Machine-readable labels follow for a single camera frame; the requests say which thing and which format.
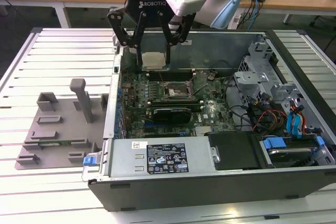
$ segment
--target motherboard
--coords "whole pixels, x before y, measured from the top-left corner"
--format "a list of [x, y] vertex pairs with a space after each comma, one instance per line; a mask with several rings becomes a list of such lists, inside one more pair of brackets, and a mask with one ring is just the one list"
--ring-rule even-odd
[[122, 75], [127, 138], [203, 136], [232, 131], [224, 81], [210, 71]]

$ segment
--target floor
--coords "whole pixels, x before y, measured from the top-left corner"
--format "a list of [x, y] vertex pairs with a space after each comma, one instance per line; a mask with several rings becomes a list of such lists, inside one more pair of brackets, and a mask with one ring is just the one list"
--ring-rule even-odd
[[[0, 17], [0, 76], [4, 74], [16, 53], [20, 50], [33, 27], [60, 27], [58, 19], [49, 7], [19, 7], [15, 11], [7, 6], [8, 15]], [[69, 8], [68, 14], [74, 28], [104, 28], [109, 27], [105, 15], [107, 9]], [[284, 15], [260, 14], [253, 29], [303, 29], [324, 49], [330, 39], [336, 34], [336, 19], [323, 17], [316, 21], [313, 27], [309, 24], [314, 16], [294, 15], [288, 25], [282, 23]], [[336, 60], [336, 40], [329, 46], [327, 55]]]

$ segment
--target power supply label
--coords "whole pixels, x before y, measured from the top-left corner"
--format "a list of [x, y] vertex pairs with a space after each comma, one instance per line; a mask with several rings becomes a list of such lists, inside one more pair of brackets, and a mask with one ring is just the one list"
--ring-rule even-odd
[[184, 144], [147, 145], [147, 172], [149, 174], [189, 172]]

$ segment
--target blue cable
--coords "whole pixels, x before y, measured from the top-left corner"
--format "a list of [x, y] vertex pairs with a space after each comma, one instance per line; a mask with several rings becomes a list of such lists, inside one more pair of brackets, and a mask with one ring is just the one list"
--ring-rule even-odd
[[248, 26], [248, 30], [251, 29], [251, 27], [252, 27], [254, 21], [256, 20], [256, 18], [257, 18], [257, 13], [258, 13], [258, 0], [256, 0], [256, 11], [255, 11], [255, 13], [254, 13], [254, 15], [253, 15], [253, 17], [252, 17], [252, 21], [251, 21], [250, 25]]

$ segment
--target barcode sticker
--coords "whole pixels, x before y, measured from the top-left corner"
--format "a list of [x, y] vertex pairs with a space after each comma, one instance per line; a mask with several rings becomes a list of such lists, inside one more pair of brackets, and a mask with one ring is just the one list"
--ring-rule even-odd
[[132, 142], [132, 149], [146, 149], [147, 143], [147, 141]]

